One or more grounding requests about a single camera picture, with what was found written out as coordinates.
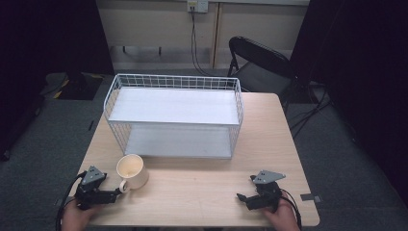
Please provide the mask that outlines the white wire shelf rack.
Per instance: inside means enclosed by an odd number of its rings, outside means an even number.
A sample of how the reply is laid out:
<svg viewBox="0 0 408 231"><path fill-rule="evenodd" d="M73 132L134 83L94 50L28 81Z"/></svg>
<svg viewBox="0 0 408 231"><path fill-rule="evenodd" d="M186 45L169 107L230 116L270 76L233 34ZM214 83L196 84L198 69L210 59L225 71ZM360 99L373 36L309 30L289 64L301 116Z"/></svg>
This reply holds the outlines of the white wire shelf rack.
<svg viewBox="0 0 408 231"><path fill-rule="evenodd" d="M104 116L123 154L230 159L243 120L232 77L118 74Z"/></svg>

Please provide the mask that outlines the black folding chair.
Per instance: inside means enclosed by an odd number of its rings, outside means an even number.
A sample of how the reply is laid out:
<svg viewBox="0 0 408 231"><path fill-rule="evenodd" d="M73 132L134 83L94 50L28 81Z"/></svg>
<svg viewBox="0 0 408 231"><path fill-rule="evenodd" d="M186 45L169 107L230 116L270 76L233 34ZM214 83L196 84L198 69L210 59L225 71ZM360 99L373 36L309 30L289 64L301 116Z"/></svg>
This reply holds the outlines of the black folding chair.
<svg viewBox="0 0 408 231"><path fill-rule="evenodd" d="M229 49L232 60L227 76L238 78L243 91L275 93L285 108L307 102L306 88L284 55L245 37L230 38Z"/></svg>

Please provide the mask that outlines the person's right hand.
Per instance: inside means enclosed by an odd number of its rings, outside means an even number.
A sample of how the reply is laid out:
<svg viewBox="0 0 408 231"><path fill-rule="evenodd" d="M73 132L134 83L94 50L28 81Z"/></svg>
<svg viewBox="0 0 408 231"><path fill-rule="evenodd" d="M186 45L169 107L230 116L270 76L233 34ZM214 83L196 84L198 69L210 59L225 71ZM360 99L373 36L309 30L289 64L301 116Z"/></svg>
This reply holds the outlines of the person's right hand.
<svg viewBox="0 0 408 231"><path fill-rule="evenodd" d="M284 191L274 213L269 208L263 208L261 212L276 231L300 231L293 203Z"/></svg>

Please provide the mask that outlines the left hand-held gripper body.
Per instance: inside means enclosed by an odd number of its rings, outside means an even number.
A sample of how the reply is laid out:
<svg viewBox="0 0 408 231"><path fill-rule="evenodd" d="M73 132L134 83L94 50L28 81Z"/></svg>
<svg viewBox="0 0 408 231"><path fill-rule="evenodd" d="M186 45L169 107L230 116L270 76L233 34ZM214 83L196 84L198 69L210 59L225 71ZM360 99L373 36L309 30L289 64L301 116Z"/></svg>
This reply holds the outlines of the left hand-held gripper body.
<svg viewBox="0 0 408 231"><path fill-rule="evenodd" d="M99 186L106 179L106 176L107 174L101 172L97 167L89 167L75 193L81 210L85 211L92 205L109 203L109 195L99 190Z"/></svg>

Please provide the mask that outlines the grey tape strip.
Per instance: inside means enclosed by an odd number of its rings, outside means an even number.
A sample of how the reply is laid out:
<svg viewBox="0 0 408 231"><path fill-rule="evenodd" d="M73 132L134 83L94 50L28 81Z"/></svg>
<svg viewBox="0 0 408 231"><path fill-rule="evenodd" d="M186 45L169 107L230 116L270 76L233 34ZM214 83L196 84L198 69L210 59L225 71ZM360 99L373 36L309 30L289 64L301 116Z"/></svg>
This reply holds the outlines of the grey tape strip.
<svg viewBox="0 0 408 231"><path fill-rule="evenodd" d="M312 194L312 193L304 193L301 196L301 200L302 201L309 201L309 200L313 200L316 203L321 203L322 198L320 195L318 194Z"/></svg>

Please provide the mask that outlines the cream ceramic cup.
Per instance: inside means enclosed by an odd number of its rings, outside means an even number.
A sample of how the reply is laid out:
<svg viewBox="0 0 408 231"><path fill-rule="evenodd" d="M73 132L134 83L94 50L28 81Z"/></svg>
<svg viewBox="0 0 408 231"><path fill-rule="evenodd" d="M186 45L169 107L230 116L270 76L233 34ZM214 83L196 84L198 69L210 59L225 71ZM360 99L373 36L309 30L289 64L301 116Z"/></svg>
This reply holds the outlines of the cream ceramic cup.
<svg viewBox="0 0 408 231"><path fill-rule="evenodd" d="M142 157L136 154L123 156L117 162L116 172L122 179L119 184L119 190L122 193L143 187L149 179Z"/></svg>

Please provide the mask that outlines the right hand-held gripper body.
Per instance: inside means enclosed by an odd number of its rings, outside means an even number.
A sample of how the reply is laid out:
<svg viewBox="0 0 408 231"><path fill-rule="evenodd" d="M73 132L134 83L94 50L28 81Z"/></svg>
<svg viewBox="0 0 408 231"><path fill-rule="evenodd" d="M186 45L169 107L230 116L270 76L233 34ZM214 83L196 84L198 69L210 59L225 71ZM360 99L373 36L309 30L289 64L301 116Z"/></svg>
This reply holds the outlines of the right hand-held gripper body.
<svg viewBox="0 0 408 231"><path fill-rule="evenodd" d="M264 169L257 175L251 175L250 179L255 184L256 192L258 193L256 198L251 201L260 201L261 208L269 208L274 213L282 196L277 180L285 177L286 175L283 173Z"/></svg>

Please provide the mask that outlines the white wall socket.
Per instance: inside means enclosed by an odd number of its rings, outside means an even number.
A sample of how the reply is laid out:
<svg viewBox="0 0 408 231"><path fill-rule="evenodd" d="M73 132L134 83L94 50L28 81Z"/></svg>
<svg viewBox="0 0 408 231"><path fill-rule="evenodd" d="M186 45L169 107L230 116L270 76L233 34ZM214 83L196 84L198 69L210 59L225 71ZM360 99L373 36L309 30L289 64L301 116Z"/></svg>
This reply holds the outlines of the white wall socket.
<svg viewBox="0 0 408 231"><path fill-rule="evenodd" d="M188 0L187 11L189 13L207 13L209 9L208 0Z"/></svg>

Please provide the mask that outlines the person's left hand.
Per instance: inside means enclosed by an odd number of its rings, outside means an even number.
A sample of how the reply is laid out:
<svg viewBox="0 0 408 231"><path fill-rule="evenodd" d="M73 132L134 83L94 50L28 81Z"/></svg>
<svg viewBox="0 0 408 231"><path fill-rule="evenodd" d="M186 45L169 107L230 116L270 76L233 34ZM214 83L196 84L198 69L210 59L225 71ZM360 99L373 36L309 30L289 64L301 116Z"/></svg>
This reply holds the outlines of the person's left hand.
<svg viewBox="0 0 408 231"><path fill-rule="evenodd" d="M96 205L87 210L81 210L76 199L69 201L64 207L61 230L84 231L91 218L102 209L103 205Z"/></svg>

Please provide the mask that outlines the black stand base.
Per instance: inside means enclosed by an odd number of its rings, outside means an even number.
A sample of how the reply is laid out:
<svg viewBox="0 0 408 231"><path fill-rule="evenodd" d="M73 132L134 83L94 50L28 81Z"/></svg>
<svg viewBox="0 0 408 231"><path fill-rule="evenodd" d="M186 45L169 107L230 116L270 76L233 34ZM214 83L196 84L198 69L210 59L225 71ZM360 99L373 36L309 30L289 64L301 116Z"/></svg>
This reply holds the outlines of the black stand base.
<svg viewBox="0 0 408 231"><path fill-rule="evenodd" d="M60 100L92 100L104 77L92 73L68 73L54 98Z"/></svg>

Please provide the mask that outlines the black curtain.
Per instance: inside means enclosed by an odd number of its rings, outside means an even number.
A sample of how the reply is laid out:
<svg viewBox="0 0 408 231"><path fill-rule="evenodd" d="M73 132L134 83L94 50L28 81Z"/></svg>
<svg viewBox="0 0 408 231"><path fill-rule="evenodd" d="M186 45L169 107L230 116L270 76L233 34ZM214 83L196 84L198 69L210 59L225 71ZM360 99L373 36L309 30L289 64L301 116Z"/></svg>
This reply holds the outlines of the black curtain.
<svg viewBox="0 0 408 231"><path fill-rule="evenodd" d="M0 0L0 161L58 72L114 72L96 0Z"/></svg>
<svg viewBox="0 0 408 231"><path fill-rule="evenodd" d="M408 206L408 0L309 0L291 57Z"/></svg>

